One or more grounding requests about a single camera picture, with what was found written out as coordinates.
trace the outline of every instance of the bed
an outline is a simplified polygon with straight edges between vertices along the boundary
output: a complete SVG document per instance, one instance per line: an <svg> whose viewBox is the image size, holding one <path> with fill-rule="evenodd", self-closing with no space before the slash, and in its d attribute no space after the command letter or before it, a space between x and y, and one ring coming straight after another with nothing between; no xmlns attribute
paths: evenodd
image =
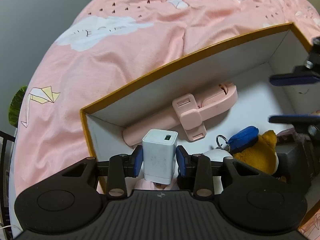
<svg viewBox="0 0 320 240"><path fill-rule="evenodd" d="M52 44L29 83L11 203L25 188L89 156L82 107L205 46L286 22L309 42L320 36L320 16L306 0L93 0Z"/></svg>

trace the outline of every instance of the pink selfie stick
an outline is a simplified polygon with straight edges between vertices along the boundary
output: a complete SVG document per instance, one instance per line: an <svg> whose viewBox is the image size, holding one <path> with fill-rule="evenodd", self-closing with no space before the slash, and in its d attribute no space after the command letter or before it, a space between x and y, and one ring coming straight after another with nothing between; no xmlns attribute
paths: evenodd
<svg viewBox="0 0 320 240"><path fill-rule="evenodd" d="M151 129L168 130L182 124L191 142L199 140L207 134L203 121L229 110L237 99L233 83L219 84L195 96L186 94L174 99L172 106L126 128L123 139L132 146Z"/></svg>

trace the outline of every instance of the white cloud print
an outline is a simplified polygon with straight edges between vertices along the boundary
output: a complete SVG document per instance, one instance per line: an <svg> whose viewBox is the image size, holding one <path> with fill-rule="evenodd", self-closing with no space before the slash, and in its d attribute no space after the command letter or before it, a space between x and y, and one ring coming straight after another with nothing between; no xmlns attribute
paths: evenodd
<svg viewBox="0 0 320 240"><path fill-rule="evenodd" d="M138 28L147 28L153 23L138 24L131 17L102 18L89 16L72 25L56 39L58 45L71 45L71 49L84 51L92 48L103 38L110 35L124 35L135 32Z"/></svg>

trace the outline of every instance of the keyring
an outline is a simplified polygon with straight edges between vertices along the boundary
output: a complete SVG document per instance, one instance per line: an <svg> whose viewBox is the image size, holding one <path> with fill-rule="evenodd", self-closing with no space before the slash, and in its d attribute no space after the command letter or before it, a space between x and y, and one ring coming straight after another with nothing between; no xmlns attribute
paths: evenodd
<svg viewBox="0 0 320 240"><path fill-rule="evenodd" d="M227 138L225 138L223 135L219 134L217 137L216 137L216 142L217 142L217 145L218 147L216 147L216 149L220 149L220 150L224 150L222 148L222 144L219 143L219 138L222 138L224 139L224 141L226 142L226 144L228 145L228 151L227 152L230 152L231 148L230 148L230 145L229 145L229 141Z"/></svg>

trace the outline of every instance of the white cable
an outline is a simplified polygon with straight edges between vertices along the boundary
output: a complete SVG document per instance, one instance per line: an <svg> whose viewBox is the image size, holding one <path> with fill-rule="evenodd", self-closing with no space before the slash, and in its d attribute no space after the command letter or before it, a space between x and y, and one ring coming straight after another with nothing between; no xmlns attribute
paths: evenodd
<svg viewBox="0 0 320 240"><path fill-rule="evenodd" d="M22 230L20 228L18 228L17 226L15 226L15 225L8 225L8 226L5 226L5 227L1 227L0 230L1 229L5 229L5 228L9 228L9 227L17 228L17 229L19 229L20 232L22 232Z"/></svg>

